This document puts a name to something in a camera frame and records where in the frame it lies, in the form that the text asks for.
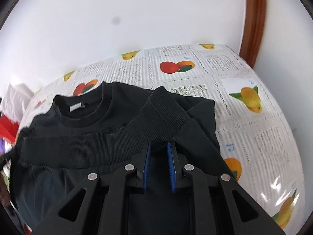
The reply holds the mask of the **black sweatshirt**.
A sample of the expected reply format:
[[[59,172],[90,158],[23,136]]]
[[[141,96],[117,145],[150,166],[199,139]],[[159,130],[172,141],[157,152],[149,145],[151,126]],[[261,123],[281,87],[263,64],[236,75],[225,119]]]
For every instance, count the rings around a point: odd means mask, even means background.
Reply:
[[[111,174],[152,143],[149,190],[130,198],[130,234],[188,234],[189,205],[170,191],[167,143],[206,174],[229,174],[215,134],[215,102],[159,87],[102,83],[56,96],[21,130],[11,161],[11,199],[34,229],[87,175]]]

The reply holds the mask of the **fruit print tablecloth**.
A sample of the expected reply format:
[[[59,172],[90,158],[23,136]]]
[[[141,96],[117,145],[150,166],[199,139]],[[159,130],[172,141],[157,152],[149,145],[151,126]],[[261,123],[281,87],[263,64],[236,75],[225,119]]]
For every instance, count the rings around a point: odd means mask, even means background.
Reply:
[[[112,81],[214,100],[216,136],[237,181],[286,234],[301,229],[305,185],[290,126],[253,69],[225,45],[137,50],[74,70],[34,95],[20,126],[47,112],[57,94],[79,96]]]

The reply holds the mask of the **red paper shopping bag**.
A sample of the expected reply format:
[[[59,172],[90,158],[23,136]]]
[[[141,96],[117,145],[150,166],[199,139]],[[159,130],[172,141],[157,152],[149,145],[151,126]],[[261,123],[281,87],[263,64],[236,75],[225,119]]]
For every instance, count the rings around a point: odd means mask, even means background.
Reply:
[[[19,123],[13,122],[3,115],[0,118],[0,137],[10,144],[14,144],[19,129]]]

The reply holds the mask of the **white plastic shopping bag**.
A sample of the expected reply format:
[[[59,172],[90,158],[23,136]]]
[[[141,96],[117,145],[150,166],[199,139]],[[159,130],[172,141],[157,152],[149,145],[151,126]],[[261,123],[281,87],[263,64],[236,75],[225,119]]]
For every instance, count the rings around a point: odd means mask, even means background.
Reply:
[[[34,93],[24,83],[8,85],[1,100],[1,113],[12,122],[20,123]]]

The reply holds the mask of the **brown wooden door frame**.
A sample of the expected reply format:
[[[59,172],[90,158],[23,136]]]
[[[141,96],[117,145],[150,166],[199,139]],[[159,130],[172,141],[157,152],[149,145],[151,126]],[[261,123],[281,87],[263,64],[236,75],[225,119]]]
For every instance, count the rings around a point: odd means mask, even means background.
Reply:
[[[246,0],[245,25],[239,55],[254,67],[266,19],[266,0]]]

